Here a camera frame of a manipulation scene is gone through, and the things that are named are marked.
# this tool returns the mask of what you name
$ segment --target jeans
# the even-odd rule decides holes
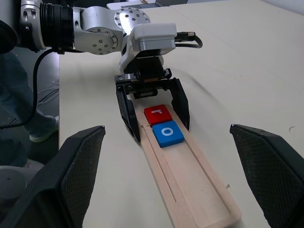
[[[14,52],[0,55],[0,105],[21,122],[27,120],[33,105],[33,91],[29,87],[28,75]],[[24,129],[34,137],[40,137],[54,127],[52,116],[36,111]],[[0,130],[0,165],[23,167],[27,162],[22,144]]]

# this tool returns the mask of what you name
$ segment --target wooden tray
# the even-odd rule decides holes
[[[160,148],[143,114],[136,108],[141,143],[175,228],[224,228],[241,212],[173,108],[166,105],[185,141]]]

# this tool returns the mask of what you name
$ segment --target blue block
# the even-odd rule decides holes
[[[152,129],[161,148],[184,141],[184,135],[174,121],[154,125]]]

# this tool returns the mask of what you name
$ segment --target red block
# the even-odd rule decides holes
[[[143,110],[151,127],[156,124],[161,124],[172,120],[168,109],[165,105],[158,105]]]

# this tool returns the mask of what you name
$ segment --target person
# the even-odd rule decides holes
[[[28,75],[13,51],[0,55],[0,105],[21,122],[28,119],[33,105],[33,91]],[[37,109],[24,125],[29,139],[41,143],[58,131],[59,117],[45,116]],[[40,169],[42,164],[27,158],[22,143],[0,130],[0,165]]]

